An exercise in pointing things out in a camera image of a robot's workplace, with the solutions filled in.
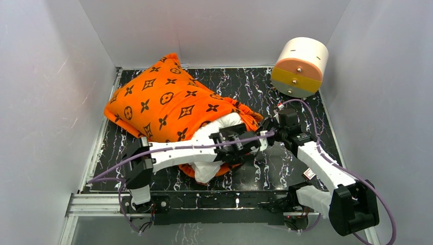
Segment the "orange patterned plush pillowcase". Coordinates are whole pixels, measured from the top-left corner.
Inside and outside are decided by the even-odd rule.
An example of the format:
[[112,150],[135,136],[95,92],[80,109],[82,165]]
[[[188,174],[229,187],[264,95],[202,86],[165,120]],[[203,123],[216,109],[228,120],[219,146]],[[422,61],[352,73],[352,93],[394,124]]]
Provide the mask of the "orange patterned plush pillowcase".
[[175,53],[117,89],[104,115],[134,137],[165,143],[204,139],[239,124],[255,131],[263,119],[248,106],[194,79],[182,69]]

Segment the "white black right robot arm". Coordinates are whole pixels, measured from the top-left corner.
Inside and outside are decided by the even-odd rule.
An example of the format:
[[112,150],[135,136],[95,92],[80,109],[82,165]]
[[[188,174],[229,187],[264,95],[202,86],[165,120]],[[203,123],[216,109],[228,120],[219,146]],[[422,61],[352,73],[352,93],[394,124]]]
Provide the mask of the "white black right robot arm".
[[340,236],[347,236],[379,224],[376,195],[369,181],[361,181],[339,169],[320,146],[319,138],[302,130],[295,110],[282,109],[266,118],[258,133],[273,132],[268,143],[282,142],[298,160],[303,162],[323,182],[327,191],[309,182],[288,188],[287,203],[294,211],[313,209],[330,220]]

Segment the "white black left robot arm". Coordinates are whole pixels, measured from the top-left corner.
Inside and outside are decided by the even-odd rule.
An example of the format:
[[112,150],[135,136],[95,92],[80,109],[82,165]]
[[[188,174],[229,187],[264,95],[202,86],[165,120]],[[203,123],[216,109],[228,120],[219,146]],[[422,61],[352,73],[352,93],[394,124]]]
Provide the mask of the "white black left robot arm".
[[178,142],[138,142],[138,149],[124,155],[126,188],[134,208],[152,208],[150,185],[154,173],[193,162],[241,164],[264,151],[267,131],[247,131],[245,124],[219,129],[206,136]]

